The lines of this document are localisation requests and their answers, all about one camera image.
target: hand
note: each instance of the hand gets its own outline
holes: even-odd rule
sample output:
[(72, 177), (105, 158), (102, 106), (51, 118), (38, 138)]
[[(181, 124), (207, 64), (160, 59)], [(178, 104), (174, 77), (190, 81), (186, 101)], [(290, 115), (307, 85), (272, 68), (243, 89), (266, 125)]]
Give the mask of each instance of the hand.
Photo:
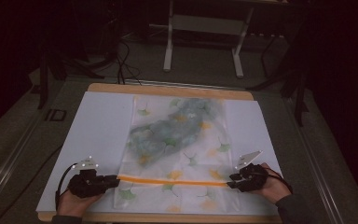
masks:
[(103, 194), (89, 198), (79, 198), (71, 190), (67, 190), (61, 197), (58, 205), (57, 215), (68, 217), (83, 217), (86, 210), (97, 202)]
[[(266, 163), (261, 164), (261, 166), (267, 170), (269, 175), (281, 177), (278, 173), (272, 171)], [(264, 196), (267, 200), (274, 204), (280, 199), (292, 194), (289, 188), (287, 188), (282, 181), (272, 177), (267, 178), (267, 181), (262, 189), (253, 190), (251, 192)]]

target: white cloth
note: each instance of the white cloth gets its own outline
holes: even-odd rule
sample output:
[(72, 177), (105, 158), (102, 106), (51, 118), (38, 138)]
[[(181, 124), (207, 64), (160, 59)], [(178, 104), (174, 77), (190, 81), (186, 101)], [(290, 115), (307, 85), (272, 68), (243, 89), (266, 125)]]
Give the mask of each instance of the white cloth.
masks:
[(238, 210), (234, 189), (174, 182), (230, 181), (234, 171), (224, 108), (224, 100), (217, 99), (134, 96), (131, 132), (118, 175), (149, 183), (121, 181), (115, 208), (189, 214)]

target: metal stand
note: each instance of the metal stand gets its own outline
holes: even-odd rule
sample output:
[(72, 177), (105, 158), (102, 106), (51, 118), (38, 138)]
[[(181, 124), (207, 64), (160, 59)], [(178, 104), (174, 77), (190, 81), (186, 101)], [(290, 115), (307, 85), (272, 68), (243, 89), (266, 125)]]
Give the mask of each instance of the metal stand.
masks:
[(194, 17), (173, 14), (173, 0), (170, 1), (170, 16), (168, 19), (168, 43), (165, 51), (163, 69), (165, 72), (171, 71), (172, 64), (172, 32), (176, 30), (188, 30), (196, 32), (207, 32), (224, 35), (238, 35), (240, 37), (236, 48), (232, 50), (235, 71), (238, 78), (243, 77), (240, 51), (243, 39), (249, 27), (254, 9), (251, 7), (248, 11), (245, 21), (222, 20), (215, 18)]

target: wooden table edge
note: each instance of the wooden table edge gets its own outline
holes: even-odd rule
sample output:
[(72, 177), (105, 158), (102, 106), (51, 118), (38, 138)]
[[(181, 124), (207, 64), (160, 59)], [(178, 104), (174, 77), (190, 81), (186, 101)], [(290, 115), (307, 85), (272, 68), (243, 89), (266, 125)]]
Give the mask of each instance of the wooden table edge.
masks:
[[(41, 221), (50, 222), (55, 212), (38, 212)], [(191, 215), (149, 213), (86, 213), (83, 221), (148, 223), (282, 223), (279, 216)]]
[(117, 85), (106, 83), (92, 83), (88, 91), (94, 92), (116, 92), (130, 94), (169, 95), (178, 97), (203, 97), (221, 98), (228, 100), (249, 100), (253, 101), (253, 95), (248, 91), (225, 91), (188, 87), (164, 87), (164, 86), (135, 86)]

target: orange rod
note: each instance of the orange rod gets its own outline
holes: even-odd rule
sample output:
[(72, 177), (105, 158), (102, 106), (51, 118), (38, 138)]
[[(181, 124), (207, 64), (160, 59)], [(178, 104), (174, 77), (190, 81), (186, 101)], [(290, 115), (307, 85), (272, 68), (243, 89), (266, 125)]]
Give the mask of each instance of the orange rod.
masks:
[(176, 185), (200, 185), (200, 186), (215, 186), (227, 187), (226, 182), (210, 182), (210, 181), (188, 181), (188, 180), (161, 180), (161, 179), (145, 179), (139, 177), (131, 177), (127, 175), (119, 175), (120, 180), (138, 183), (138, 184), (176, 184)]

